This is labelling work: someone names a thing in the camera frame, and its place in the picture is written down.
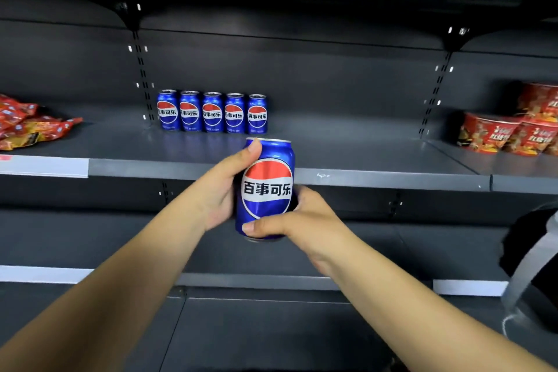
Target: forearm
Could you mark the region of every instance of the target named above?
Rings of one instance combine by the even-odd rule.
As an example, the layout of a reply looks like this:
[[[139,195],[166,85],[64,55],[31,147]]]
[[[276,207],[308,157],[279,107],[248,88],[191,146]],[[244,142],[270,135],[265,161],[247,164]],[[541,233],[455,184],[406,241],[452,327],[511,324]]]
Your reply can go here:
[[[343,293],[413,372],[554,371],[352,235],[331,256]]]
[[[0,348],[2,370],[87,372],[122,364],[203,235],[203,213],[184,197]]]

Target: gray strap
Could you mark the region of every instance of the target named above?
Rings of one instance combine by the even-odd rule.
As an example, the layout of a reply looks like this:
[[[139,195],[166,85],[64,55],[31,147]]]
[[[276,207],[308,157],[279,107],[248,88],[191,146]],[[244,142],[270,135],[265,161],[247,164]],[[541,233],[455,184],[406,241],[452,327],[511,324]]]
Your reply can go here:
[[[520,313],[517,304],[533,278],[558,254],[558,212],[546,223],[547,233],[527,252],[502,295],[508,314]]]

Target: hand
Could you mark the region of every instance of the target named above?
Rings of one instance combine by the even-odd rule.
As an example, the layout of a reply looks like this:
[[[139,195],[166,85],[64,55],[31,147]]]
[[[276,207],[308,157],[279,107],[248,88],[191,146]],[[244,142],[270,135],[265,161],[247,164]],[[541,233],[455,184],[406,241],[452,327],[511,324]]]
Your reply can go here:
[[[234,206],[233,178],[254,163],[261,152],[262,143],[254,139],[250,146],[223,159],[179,196],[188,199],[203,215],[205,231],[230,218]]]
[[[335,251],[344,247],[347,239],[356,236],[317,192],[303,185],[295,190],[298,206],[293,212],[245,223],[242,230],[255,238],[286,235],[308,255],[318,271],[331,276],[331,260]]]

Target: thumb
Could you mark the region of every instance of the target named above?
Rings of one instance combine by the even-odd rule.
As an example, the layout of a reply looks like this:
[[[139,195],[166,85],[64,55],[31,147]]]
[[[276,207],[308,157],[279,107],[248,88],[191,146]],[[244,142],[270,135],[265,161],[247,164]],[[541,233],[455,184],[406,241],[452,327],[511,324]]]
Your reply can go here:
[[[293,212],[264,216],[257,221],[245,223],[242,231],[249,237],[262,238],[268,235],[287,235],[289,233],[288,223]]]
[[[240,171],[243,171],[254,163],[261,152],[262,143],[258,139],[253,139],[250,146],[219,162],[215,166],[215,171],[223,177],[234,177]]]

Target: white cord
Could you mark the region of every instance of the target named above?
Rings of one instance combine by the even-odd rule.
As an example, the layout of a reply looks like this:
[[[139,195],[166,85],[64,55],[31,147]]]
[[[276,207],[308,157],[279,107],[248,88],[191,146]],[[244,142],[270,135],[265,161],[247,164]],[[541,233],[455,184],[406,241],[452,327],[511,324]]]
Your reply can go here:
[[[516,316],[515,313],[512,313],[506,316],[504,319],[502,319],[502,333],[504,334],[504,337],[506,337],[508,340],[509,337],[508,337],[508,333],[506,332],[506,323],[508,322],[508,320],[514,319],[515,316]]]

